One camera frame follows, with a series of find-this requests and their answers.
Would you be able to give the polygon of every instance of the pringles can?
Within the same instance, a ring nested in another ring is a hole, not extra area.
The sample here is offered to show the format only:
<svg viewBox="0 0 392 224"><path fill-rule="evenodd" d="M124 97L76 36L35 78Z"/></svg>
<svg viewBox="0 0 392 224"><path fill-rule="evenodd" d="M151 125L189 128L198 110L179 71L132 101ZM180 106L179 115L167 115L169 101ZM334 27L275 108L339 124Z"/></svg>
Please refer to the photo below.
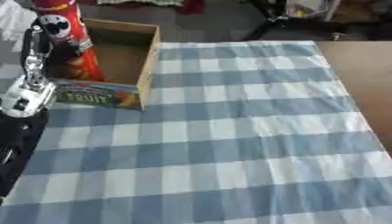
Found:
<svg viewBox="0 0 392 224"><path fill-rule="evenodd" d="M39 22L44 26L54 47L67 43L77 46L79 56L65 62L66 74L71 79L103 81L93 44L75 0L32 0Z"/></svg>

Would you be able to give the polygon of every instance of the cartoon face logo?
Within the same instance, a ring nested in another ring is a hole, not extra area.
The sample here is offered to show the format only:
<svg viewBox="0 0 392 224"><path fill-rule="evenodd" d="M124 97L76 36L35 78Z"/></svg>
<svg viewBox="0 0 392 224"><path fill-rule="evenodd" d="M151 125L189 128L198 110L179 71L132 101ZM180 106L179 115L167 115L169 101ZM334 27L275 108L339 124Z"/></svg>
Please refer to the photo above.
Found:
<svg viewBox="0 0 392 224"><path fill-rule="evenodd" d="M63 39L71 31L68 19L60 15L44 15L39 18L39 21L49 32L51 38Z"/></svg>

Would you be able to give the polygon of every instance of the gingham tablecloth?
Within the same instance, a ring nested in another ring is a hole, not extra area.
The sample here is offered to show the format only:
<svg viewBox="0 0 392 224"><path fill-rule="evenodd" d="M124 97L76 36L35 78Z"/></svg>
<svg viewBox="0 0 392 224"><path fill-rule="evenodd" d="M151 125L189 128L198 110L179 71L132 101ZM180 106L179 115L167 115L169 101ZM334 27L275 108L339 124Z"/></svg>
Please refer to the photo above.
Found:
<svg viewBox="0 0 392 224"><path fill-rule="evenodd" d="M392 163L314 43L162 44L146 110L57 104L4 203L4 224L389 224Z"/></svg>

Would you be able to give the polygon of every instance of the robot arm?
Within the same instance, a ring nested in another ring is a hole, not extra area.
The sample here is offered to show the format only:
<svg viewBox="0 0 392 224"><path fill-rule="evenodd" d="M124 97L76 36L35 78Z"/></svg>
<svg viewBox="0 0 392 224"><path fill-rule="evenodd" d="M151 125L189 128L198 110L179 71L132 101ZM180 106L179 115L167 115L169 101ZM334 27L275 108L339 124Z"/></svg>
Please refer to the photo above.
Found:
<svg viewBox="0 0 392 224"><path fill-rule="evenodd" d="M47 108L55 85L46 78L51 51L39 22L24 35L21 66L24 72L0 101L0 205L30 159L47 122Z"/></svg>

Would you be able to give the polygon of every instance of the open cardboard box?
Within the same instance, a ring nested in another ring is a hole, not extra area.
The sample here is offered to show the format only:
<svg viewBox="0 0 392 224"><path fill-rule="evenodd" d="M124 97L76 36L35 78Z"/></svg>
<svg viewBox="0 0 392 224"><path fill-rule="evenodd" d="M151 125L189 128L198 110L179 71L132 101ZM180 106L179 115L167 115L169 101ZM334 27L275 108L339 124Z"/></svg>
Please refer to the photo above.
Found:
<svg viewBox="0 0 392 224"><path fill-rule="evenodd" d="M84 22L105 82L53 78L58 85L57 101L143 109L158 55L158 26L96 19ZM61 72L64 69L53 67L50 76L58 77Z"/></svg>

